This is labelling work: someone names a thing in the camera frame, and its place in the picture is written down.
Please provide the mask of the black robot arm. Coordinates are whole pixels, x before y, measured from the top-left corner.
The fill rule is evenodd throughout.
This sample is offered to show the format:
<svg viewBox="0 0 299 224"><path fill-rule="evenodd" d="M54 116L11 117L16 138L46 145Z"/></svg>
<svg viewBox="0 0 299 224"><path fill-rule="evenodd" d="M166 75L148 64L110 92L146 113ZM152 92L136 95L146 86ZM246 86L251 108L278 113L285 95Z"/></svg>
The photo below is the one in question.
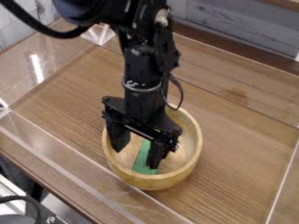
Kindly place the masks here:
<svg viewBox="0 0 299 224"><path fill-rule="evenodd" d="M131 135L151 141L146 165L155 169L176 150L180 126L167 115L168 84L180 52L172 33L167 0L54 0L60 16L75 25L106 23L118 35L124 55L124 96L106 96L103 117L115 151Z"/></svg>

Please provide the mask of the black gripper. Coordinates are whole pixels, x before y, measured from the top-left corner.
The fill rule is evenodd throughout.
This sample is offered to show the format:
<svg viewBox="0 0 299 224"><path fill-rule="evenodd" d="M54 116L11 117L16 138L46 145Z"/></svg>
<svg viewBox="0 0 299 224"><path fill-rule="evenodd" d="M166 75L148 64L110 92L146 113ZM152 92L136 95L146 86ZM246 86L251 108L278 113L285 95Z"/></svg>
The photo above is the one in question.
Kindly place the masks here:
<svg viewBox="0 0 299 224"><path fill-rule="evenodd" d="M167 103L168 85L151 88L126 88L126 97L104 96L102 112L112 149L120 152L131 141L131 133L151 142L147 165L156 169L170 151L176 151L183 129L167 115L166 108L178 110Z"/></svg>

